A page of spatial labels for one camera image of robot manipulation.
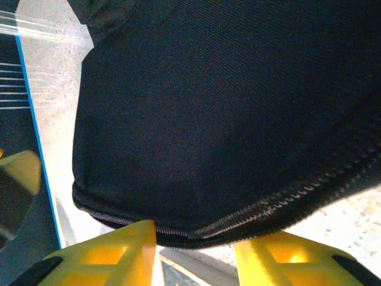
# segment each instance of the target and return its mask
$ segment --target black zipper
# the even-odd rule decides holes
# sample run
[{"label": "black zipper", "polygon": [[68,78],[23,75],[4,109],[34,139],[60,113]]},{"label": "black zipper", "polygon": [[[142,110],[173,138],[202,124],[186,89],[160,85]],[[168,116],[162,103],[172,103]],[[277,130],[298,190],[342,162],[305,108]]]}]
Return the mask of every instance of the black zipper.
[{"label": "black zipper", "polygon": [[[334,149],[325,164],[317,166],[307,179],[296,180],[283,190],[197,230],[184,231],[156,223],[158,243],[176,248],[205,248],[254,238],[287,228],[317,208],[348,195],[350,187],[381,162],[381,118],[377,110],[378,107],[361,130],[352,130],[344,144]],[[76,196],[74,202],[106,224],[122,227],[141,220],[121,217],[119,213],[105,214],[104,209],[90,207]]]}]

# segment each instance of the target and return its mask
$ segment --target zipper teeth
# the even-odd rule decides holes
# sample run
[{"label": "zipper teeth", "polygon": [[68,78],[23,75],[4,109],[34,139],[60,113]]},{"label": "zipper teeth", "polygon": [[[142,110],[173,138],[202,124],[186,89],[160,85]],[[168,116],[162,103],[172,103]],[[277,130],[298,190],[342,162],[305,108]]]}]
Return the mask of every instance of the zipper teeth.
[{"label": "zipper teeth", "polygon": [[[275,194],[269,195],[259,202],[250,206],[246,206],[243,209],[223,217],[217,222],[214,222],[197,231],[185,232],[179,229],[156,224],[157,233],[163,235],[177,235],[186,239],[195,240],[194,243],[191,241],[172,241],[170,243],[166,243],[166,246],[169,247],[184,248],[186,246],[186,248],[189,249],[211,247],[213,245],[221,244],[219,241],[222,243],[232,243],[239,240],[247,240],[249,238],[286,228],[296,223],[303,217],[306,217],[309,213],[311,213],[311,211],[308,209],[300,210],[297,216],[291,219],[287,219],[284,222],[277,223],[275,226],[267,226],[265,231],[258,231],[255,232],[255,234],[253,234],[254,232],[251,231],[247,235],[240,235],[239,238],[236,238],[237,235],[229,235],[229,232],[234,231],[235,228],[245,225],[246,223],[260,223],[261,220],[266,220],[272,214],[281,210],[284,206],[289,204],[296,204],[301,198],[305,198],[306,195],[312,194],[318,188],[324,188],[326,185],[334,182],[335,180],[340,180],[348,172],[351,172],[354,167],[360,166],[360,171],[354,174],[354,176],[350,178],[348,182],[337,188],[333,194],[326,196],[325,199],[315,202],[314,209],[316,209],[316,207],[323,207],[335,199],[340,198],[342,194],[345,193],[345,190],[351,186],[351,184],[355,183],[359,178],[364,176],[375,164],[380,163],[380,123],[380,119],[374,118],[372,122],[367,124],[367,126],[362,126],[364,129],[358,131],[356,135],[351,134],[351,136],[348,136],[348,140],[346,141],[345,145],[331,152],[331,156],[328,158],[328,160],[334,162],[333,166],[323,172],[318,174],[315,173],[313,176],[309,176],[309,180],[296,182],[290,187],[287,187]],[[119,225],[129,225],[137,221],[134,219],[124,219],[114,215],[95,212],[94,210],[84,207],[83,205],[80,206],[80,209],[88,212],[95,218]],[[223,232],[225,232],[225,236],[220,237],[221,235],[218,234]]]},{"label": "zipper teeth", "polygon": [[[255,204],[247,206],[244,209],[238,210],[226,217],[223,217],[217,222],[198,230],[196,233],[198,234],[198,237],[201,235],[203,238],[208,238],[248,222],[261,220],[262,218],[265,219],[277,209],[281,209],[283,206],[296,202],[305,195],[315,191],[316,188],[324,188],[325,185],[331,183],[331,181],[335,180],[337,177],[345,175],[345,173],[348,170],[352,169],[354,165],[358,165],[370,157],[372,157],[372,163],[370,165],[368,164],[367,167],[371,167],[373,164],[378,163],[381,157],[381,150],[379,150],[381,144],[377,143],[375,146],[377,147],[368,148],[366,152],[362,151],[360,155],[352,158],[351,161],[344,162],[344,168],[331,168],[331,170],[317,175],[315,180],[312,179],[309,182],[296,183],[292,187],[269,195]],[[350,183],[353,184],[357,179],[361,178],[362,175],[366,173],[367,169],[368,168],[363,169],[360,173],[357,173],[353,178],[351,178]],[[336,190],[335,193],[332,194],[332,196],[329,198],[329,201],[323,203],[322,205],[327,205],[334,199],[339,198],[349,187],[350,184],[347,182],[345,186],[341,187],[339,190]],[[276,199],[278,199],[276,203],[270,204],[270,202]]]}]

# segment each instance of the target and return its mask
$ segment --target black fabric bag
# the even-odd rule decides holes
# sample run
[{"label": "black fabric bag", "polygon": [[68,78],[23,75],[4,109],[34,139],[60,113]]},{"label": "black fabric bag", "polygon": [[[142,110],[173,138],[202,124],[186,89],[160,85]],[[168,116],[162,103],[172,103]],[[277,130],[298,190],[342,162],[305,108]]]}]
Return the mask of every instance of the black fabric bag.
[{"label": "black fabric bag", "polygon": [[77,207],[201,248],[381,182],[380,1],[128,3],[110,29],[123,2],[80,17],[103,40],[82,65]]}]

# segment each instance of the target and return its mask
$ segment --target metal rod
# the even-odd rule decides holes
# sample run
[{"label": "metal rod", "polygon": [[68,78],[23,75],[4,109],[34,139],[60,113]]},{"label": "metal rod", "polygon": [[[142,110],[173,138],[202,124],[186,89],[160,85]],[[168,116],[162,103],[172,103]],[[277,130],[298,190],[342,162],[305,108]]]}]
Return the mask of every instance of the metal rod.
[{"label": "metal rod", "polygon": [[21,64],[0,63],[0,66],[21,67]]},{"label": "metal rod", "polygon": [[0,107],[0,110],[27,109],[27,108],[30,108],[30,106]]}]

